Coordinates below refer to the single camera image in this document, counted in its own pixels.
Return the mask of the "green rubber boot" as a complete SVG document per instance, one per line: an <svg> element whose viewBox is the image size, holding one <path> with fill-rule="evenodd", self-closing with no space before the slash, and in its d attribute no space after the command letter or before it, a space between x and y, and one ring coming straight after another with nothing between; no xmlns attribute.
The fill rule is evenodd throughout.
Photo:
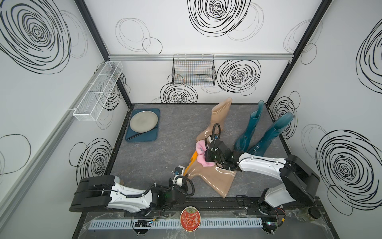
<svg viewBox="0 0 382 239"><path fill-rule="evenodd" d="M249 121L245 131L236 140L234 144L235 151L247 151L249 144L251 142L252 136L254 135L256 126L260 121L264 105L265 105L265 102L263 100L260 100L258 102L257 110L250 114Z"/></svg>
<svg viewBox="0 0 382 239"><path fill-rule="evenodd" d="M286 113L267 129L262 138L246 152L251 155L264 156L268 147L272 141L278 137L282 131L292 122L294 115L292 113Z"/></svg>

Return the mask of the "pink microfiber cloth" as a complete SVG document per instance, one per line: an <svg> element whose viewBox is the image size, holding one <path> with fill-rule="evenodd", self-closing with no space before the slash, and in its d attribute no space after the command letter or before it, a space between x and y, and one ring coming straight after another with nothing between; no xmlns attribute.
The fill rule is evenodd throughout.
<svg viewBox="0 0 382 239"><path fill-rule="evenodd" d="M214 162L207 162L206 161L206 141L205 140L199 140L196 143L196 152L198 154L197 156L197 162L200 163L203 167L213 167L215 166Z"/></svg>

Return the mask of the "beige rubber boot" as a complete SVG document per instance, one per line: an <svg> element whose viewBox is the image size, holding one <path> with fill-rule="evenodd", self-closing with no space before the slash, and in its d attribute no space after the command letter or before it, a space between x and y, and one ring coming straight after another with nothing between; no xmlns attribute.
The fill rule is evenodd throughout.
<svg viewBox="0 0 382 239"><path fill-rule="evenodd" d="M220 125L221 130L224 129L225 119L229 113L232 101L232 98L227 98L212 108L210 125L197 136L196 141L204 140L212 135L212 130L216 123Z"/></svg>
<svg viewBox="0 0 382 239"><path fill-rule="evenodd" d="M185 169L185 176L189 179L193 179L194 177L201 178L222 198L226 198L236 176L236 171L221 169L216 165L203 167L202 164L197 161L197 156L198 153L195 151L190 159L190 164Z"/></svg>

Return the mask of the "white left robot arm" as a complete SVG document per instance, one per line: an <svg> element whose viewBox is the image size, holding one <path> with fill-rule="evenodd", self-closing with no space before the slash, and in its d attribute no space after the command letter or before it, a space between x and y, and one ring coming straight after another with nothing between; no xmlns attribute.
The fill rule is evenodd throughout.
<svg viewBox="0 0 382 239"><path fill-rule="evenodd" d="M169 186L153 183L146 190L122 185L117 176L103 175L80 180L69 211L84 213L109 208L147 215L183 204L194 194L192 180L182 175L170 179Z"/></svg>

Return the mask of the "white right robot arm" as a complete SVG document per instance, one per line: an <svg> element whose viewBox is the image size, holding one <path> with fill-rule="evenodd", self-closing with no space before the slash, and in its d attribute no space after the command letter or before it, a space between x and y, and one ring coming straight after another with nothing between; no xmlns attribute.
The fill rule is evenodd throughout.
<svg viewBox="0 0 382 239"><path fill-rule="evenodd" d="M266 188L258 201L259 205L269 208L291 202L316 205L315 195L320 178L297 156L269 158L231 151L217 136L208 136L202 146L206 147L205 162L214 162L228 171L264 174L282 182L276 187Z"/></svg>

